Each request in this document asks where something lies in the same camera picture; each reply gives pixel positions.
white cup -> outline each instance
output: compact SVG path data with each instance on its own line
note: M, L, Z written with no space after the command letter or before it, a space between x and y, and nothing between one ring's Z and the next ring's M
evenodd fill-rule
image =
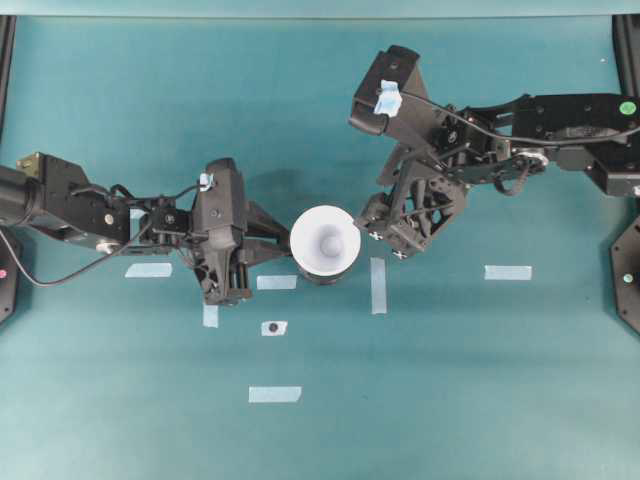
M360 230L341 208L319 205L291 229L291 253L302 274L319 284L335 283L360 253Z

black cable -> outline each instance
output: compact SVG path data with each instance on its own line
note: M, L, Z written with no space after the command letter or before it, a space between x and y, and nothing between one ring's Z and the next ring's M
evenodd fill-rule
M602 137L577 137L577 138L572 138L571 140L539 140L537 138L513 137L511 135L500 135L499 133L494 133L490 130L487 130L486 128L481 127L480 125L477 125L467 120L462 115L452 112L451 110L447 109L446 107L443 107L442 105L437 104L436 102L432 102L431 100L427 100L426 98L422 98L418 95L413 95L411 93L402 92L401 95L403 97L413 98L414 100L418 100L422 103L430 105L431 107L437 108L438 110L441 110L451 118L455 118L456 120L464 123L465 125L468 125L471 128L474 128L475 130L485 134L488 137L495 138L497 140L505 140L508 142L522 142L522 143L529 143L531 145L541 145L545 147L562 147L566 145L582 145L582 144L588 144L588 143L604 143L604 142L613 142L616 140L625 140L626 137L628 137L629 135L634 135L640 132L640 127L636 127L630 130L623 130L622 132L615 133L613 135L604 135Z
M94 260L93 262L91 262L90 264L85 265L81 269L76 270L75 272L70 273L69 275L67 275L65 277L62 277L62 278L60 278L58 280L53 280L51 282L41 282L40 280L35 278L33 275L31 275L27 271L27 269L24 267L24 265L20 261L20 258L18 258L18 255L16 254L15 250L11 246L11 243L9 243L9 240L7 239L6 235L4 234L4 232L2 231L1 228L0 228L0 238L5 243L7 249L9 250L9 255L11 255L11 258L13 258L13 260L16 262L16 265L18 266L18 269L22 272L22 274L25 277L27 277L27 280L29 280L31 283L33 283L37 287L55 287L55 286L58 286L58 285L62 285L63 283L66 283L69 280L74 279L78 275L80 275L82 273L85 273L85 272L88 272L89 270L97 267L101 263L106 262L110 258L113 258L113 257L119 255L125 248L131 246L138 238L140 238L140 236L144 232L146 232L150 227L151 227L151 223L148 223L143 228L141 228L138 231L138 233L136 233L133 237L131 237L131 239L127 243L125 243L121 247L117 248L116 250L114 250L110 254L105 255L104 257L100 257L97 260Z
M520 175L518 175L518 178L516 178L516 181L514 182L513 187L511 188L505 188L504 183L502 183L502 179L500 177L495 178L495 180L493 181L493 186L496 187L496 190L502 193L503 195L506 195L508 197L513 197L519 194L520 192L522 192L522 190L524 189L524 184L527 181L530 168L531 168L531 162L527 160L527 164L522 169L522 172L520 173Z

tape strip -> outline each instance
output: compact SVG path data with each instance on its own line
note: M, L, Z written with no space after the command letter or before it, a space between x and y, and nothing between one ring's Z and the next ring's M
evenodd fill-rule
M531 280L533 267L530 265L485 265L485 280Z
M202 304L202 325L207 328L218 328L218 306Z
M287 322L262 322L260 332L263 337L277 337L287 333Z
M371 313L387 313L387 268L384 258L371 257Z
M258 290L293 290L297 275L258 275Z
M296 403L302 387L249 387L249 403Z
M170 277L173 266L170 263L134 263L124 274L125 278Z
M398 90L398 82L380 81L378 102L373 109L375 115L389 115L395 117L402 106L402 95Z
M143 215L144 210L140 210L139 208L132 208L129 210L129 218L131 218L131 220L138 220L142 218Z

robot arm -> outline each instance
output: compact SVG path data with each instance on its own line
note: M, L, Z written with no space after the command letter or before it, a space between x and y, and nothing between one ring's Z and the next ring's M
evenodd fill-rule
M249 298L248 268L290 255L289 232L247 201L242 174L232 159L211 162L201 179L175 196L138 198L121 185L106 189L92 184L79 165L51 155L35 153L20 160L16 170L0 167L5 273L15 275L18 267L36 285L53 286L114 255L167 255L177 250L193 269L207 304L230 305ZM193 190L193 208L178 209L177 199ZM143 215L139 231L131 236L134 208ZM29 227L105 256L61 280L40 282L22 266L19 245L6 227ZM15 296L15 284L5 281L1 289L12 288Z
M400 259L424 251L464 209L472 187L493 184L515 195L550 162L584 172L607 195L640 196L640 99L523 95L503 105L455 110L429 100L418 59L398 46L378 53L354 95L349 119L365 133L398 142L378 178L390 190L373 195L356 224L384 239ZM388 82L397 88L396 104L381 112ZM513 181L511 188L507 181ZM612 249L616 298L620 315L640 331L640 291L622 281L625 271L631 272L627 280L636 272L629 257L638 242L622 242L628 232Z

metal bracket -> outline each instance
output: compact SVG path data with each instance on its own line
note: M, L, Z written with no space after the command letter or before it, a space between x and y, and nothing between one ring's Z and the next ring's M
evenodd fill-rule
M640 333L640 217L611 246L618 315Z
M9 239L14 251L20 256L22 245L13 236L8 228L3 228L5 236ZM0 324L4 322L14 311L16 305L16 292L18 290L18 266L9 254L4 242L0 242Z

